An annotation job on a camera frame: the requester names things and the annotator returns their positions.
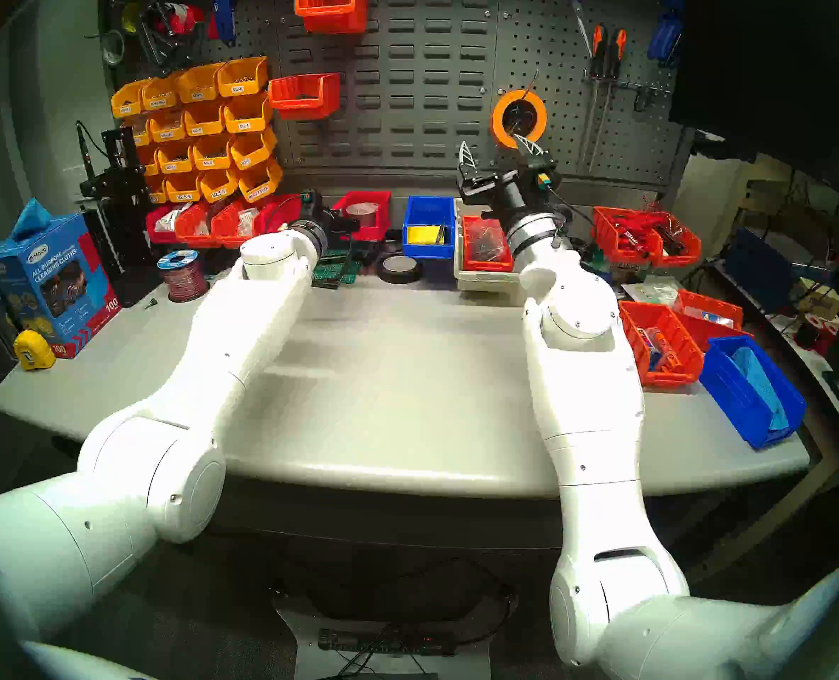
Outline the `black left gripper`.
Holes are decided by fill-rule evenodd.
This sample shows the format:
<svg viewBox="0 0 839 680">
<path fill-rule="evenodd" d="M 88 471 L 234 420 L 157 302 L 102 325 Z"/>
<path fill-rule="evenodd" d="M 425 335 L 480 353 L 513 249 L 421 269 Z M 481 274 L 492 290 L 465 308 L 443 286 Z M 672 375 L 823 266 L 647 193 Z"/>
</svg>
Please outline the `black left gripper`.
<svg viewBox="0 0 839 680">
<path fill-rule="evenodd" d="M 327 207 L 316 189 L 302 191 L 300 201 L 299 227 L 305 228 L 323 243 L 341 236 L 351 237 L 361 228 L 358 220 L 345 216 L 340 210 Z"/>
</svg>

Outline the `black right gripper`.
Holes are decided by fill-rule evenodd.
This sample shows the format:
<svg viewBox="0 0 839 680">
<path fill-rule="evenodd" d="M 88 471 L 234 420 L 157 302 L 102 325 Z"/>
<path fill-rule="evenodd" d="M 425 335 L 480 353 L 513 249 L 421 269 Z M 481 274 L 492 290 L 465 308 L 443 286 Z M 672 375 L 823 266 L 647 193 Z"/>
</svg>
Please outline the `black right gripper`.
<svg viewBox="0 0 839 680">
<path fill-rule="evenodd" d="M 545 213 L 549 191 L 559 182 L 557 163 L 535 141 L 514 134 L 519 167 L 507 172 L 484 171 L 476 166 L 466 141 L 458 148 L 458 192 L 464 204 L 487 207 L 491 216 L 527 216 Z"/>
</svg>

